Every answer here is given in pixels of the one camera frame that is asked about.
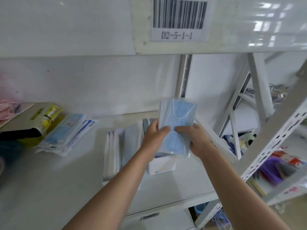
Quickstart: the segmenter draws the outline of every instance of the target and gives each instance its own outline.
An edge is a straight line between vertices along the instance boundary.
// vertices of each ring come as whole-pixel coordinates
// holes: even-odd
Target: barcode label
[[[207,1],[152,0],[151,41],[205,41]]]
[[[153,27],[202,29],[207,2],[188,0],[153,0]]]

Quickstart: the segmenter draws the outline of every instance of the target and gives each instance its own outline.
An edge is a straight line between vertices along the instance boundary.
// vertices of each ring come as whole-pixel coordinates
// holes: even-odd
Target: barcode
[[[153,0],[153,27],[202,29],[207,2],[187,0]]]

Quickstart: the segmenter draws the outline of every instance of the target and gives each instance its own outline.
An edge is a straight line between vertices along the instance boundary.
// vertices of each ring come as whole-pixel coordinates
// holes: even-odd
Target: blue mask package
[[[165,137],[159,152],[188,155],[190,139],[184,133],[177,133],[177,126],[193,126],[197,104],[183,100],[162,101],[159,113],[159,128],[170,126],[171,131]]]

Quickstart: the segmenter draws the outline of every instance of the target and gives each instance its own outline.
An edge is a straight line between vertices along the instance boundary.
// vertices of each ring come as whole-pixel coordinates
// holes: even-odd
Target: pink bag
[[[0,120],[13,119],[18,106],[17,102],[0,100]]]

